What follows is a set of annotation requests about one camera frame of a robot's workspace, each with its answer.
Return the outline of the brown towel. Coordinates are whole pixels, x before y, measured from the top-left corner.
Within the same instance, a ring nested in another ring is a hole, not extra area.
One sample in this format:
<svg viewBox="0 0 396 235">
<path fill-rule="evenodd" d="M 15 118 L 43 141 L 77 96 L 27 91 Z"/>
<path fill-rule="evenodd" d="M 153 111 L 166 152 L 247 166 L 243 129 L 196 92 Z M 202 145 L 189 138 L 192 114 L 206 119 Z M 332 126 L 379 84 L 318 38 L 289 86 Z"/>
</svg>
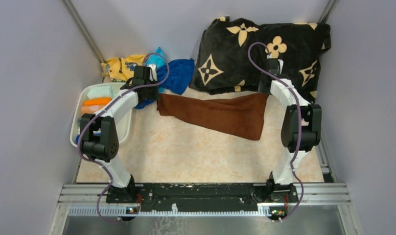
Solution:
<svg viewBox="0 0 396 235">
<path fill-rule="evenodd" d="M 162 94 L 157 101 L 157 111 L 164 117 L 175 117 L 189 124 L 258 141 L 267 98 L 268 95 L 259 93 L 210 100 Z"/>
</svg>

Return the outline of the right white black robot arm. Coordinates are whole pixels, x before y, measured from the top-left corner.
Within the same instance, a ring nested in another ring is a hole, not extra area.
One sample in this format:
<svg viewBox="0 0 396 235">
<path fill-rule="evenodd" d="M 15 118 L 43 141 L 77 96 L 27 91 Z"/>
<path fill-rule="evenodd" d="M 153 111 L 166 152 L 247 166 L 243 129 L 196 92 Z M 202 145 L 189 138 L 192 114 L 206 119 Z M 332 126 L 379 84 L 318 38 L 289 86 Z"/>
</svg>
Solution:
<svg viewBox="0 0 396 235">
<path fill-rule="evenodd" d="M 281 59 L 269 58 L 267 74 L 258 87 L 259 92 L 269 92 L 285 108 L 280 134 L 284 152 L 267 180 L 266 196 L 272 202 L 292 194 L 297 167 L 321 139 L 321 106 L 311 104 L 299 94 L 292 81 L 282 74 L 283 65 Z"/>
</svg>

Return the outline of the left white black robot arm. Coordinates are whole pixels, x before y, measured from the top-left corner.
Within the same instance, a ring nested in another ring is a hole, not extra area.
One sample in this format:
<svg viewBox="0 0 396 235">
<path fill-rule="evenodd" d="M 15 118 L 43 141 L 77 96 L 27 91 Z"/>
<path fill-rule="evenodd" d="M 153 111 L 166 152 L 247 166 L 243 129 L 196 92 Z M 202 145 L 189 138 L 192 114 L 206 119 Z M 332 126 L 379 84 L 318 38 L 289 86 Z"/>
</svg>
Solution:
<svg viewBox="0 0 396 235">
<path fill-rule="evenodd" d="M 132 174 L 125 169 L 118 156 L 116 126 L 142 99 L 158 98 L 158 85 L 154 65 L 137 66 L 133 78 L 120 87 L 108 104 L 93 114 L 84 114 L 80 121 L 78 154 L 104 169 L 110 178 L 111 193 L 117 194 L 126 203 L 135 200 L 137 189 Z"/>
</svg>

